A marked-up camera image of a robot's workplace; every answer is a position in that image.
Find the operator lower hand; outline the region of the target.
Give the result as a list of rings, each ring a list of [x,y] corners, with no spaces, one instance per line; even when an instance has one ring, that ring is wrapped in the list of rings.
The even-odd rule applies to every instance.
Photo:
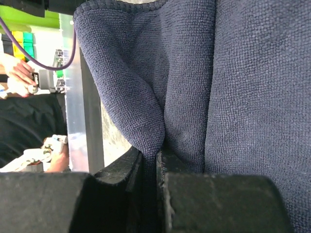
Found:
[[[46,172],[64,172],[69,169],[69,147],[66,135],[52,135],[44,140],[41,149],[49,154],[50,167]]]

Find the dark blue towel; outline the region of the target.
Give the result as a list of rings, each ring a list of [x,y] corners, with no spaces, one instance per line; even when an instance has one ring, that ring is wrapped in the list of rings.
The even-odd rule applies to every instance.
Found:
[[[193,172],[269,177],[310,232],[310,1],[90,0],[73,20],[108,115],[143,154],[141,232],[158,230],[163,144]]]

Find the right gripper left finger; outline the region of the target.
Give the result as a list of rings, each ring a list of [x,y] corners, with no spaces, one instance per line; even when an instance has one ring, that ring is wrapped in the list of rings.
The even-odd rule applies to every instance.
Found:
[[[130,148],[94,175],[10,172],[0,176],[3,233],[136,233],[142,155]]]

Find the operator upper hand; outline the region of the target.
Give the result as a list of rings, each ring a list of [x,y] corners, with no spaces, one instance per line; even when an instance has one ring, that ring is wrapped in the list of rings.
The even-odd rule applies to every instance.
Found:
[[[8,89],[22,97],[30,95],[29,86],[36,86],[32,78],[34,69],[25,61],[6,53],[0,54],[0,73],[8,76]]]

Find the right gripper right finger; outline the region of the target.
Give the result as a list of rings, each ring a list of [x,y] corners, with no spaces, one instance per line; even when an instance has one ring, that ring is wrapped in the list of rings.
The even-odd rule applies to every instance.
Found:
[[[264,176],[192,173],[167,149],[157,154],[165,233],[291,233],[274,183]]]

